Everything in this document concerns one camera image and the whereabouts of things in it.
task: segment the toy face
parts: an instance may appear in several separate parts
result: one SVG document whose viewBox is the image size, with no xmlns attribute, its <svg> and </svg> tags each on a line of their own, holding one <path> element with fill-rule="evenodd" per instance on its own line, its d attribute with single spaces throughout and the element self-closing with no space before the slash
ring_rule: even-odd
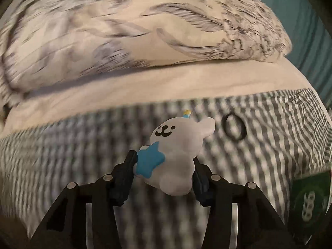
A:
<svg viewBox="0 0 332 249">
<path fill-rule="evenodd" d="M 175 125 L 171 126 L 170 131 L 165 132 L 168 128 L 169 128 L 168 125 L 159 126 L 157 128 L 157 131 L 155 132 L 155 135 L 157 137 L 160 137 L 160 136 L 168 137 L 172 134 L 172 130 L 174 130 L 176 128 L 176 126 Z"/>
</svg>

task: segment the patterned pillowcase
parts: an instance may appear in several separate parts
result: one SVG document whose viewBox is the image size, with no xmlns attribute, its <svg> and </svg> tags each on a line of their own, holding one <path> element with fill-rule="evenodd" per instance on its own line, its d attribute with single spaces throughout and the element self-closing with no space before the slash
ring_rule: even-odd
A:
<svg viewBox="0 0 332 249">
<path fill-rule="evenodd" d="M 274 62 L 292 44 L 260 0 L 23 0 L 0 33 L 0 94 L 211 59 Z"/>
</svg>

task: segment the checkered fabric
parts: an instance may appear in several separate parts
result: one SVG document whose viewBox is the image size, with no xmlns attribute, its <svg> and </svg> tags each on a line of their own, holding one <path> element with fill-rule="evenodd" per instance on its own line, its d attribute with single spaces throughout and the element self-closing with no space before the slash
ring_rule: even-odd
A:
<svg viewBox="0 0 332 249">
<path fill-rule="evenodd" d="M 204 140 L 200 162 L 229 182 L 257 183 L 283 221 L 288 218 L 291 179 L 331 162 L 332 129 L 310 89 L 123 106 L 1 139 L 2 212 L 19 216 L 32 236 L 68 182 L 92 183 L 110 173 L 130 149 L 148 145 L 159 124 L 185 109 L 192 110 L 191 119 L 209 116 L 216 121 L 214 134 Z M 239 142 L 227 137 L 221 126 L 230 112 L 246 126 L 247 136 Z M 235 136 L 240 125 L 232 117 L 227 121 Z M 209 209 L 201 207 L 193 193 L 171 197 L 135 178 L 129 199 L 115 213 L 125 249 L 192 249 L 201 246 Z M 232 215 L 230 248 L 235 248 L 235 207 Z M 90 212 L 87 226 L 92 248 Z"/>
</svg>

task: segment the metal pin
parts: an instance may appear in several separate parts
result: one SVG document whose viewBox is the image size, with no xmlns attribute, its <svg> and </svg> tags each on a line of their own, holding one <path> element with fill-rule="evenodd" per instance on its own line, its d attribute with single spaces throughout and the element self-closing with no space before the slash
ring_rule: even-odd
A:
<svg viewBox="0 0 332 249">
<path fill-rule="evenodd" d="M 256 185 L 255 183 L 253 183 L 253 182 L 249 182 L 249 183 L 248 183 L 248 187 L 249 187 L 250 189 L 255 189 L 255 188 L 257 187 L 257 185 Z"/>
<path fill-rule="evenodd" d="M 219 176 L 219 175 L 217 175 L 217 174 L 213 174 L 212 176 L 211 176 L 211 179 L 213 179 L 214 181 L 219 181 L 220 179 L 221 179 L 221 177 Z"/>
<path fill-rule="evenodd" d="M 73 189 L 75 186 L 76 186 L 76 183 L 73 183 L 73 182 L 67 184 L 68 189 Z"/>
<path fill-rule="evenodd" d="M 104 181 L 109 182 L 113 179 L 113 176 L 111 174 L 106 174 L 103 179 Z"/>
</svg>

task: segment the feather pattern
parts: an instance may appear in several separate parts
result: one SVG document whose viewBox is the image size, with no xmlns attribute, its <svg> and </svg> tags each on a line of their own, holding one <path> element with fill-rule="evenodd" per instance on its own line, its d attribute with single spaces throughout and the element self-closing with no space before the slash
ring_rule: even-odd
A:
<svg viewBox="0 0 332 249">
<path fill-rule="evenodd" d="M 142 13 L 141 16 L 151 16 L 160 13 L 176 15 L 205 32 L 215 32 L 224 29 L 221 20 L 208 17 L 201 9 L 189 4 L 164 3 L 154 5 Z"/>
<path fill-rule="evenodd" d="M 214 46 L 187 46 L 174 37 L 172 37 L 169 33 L 165 32 L 163 29 L 157 29 L 157 34 L 159 38 L 161 38 L 166 44 L 168 44 L 171 48 L 188 55 L 190 57 L 195 57 L 196 60 L 212 60 L 212 59 L 225 59 L 227 53 L 225 51 L 220 51 L 218 47 Z"/>
</svg>

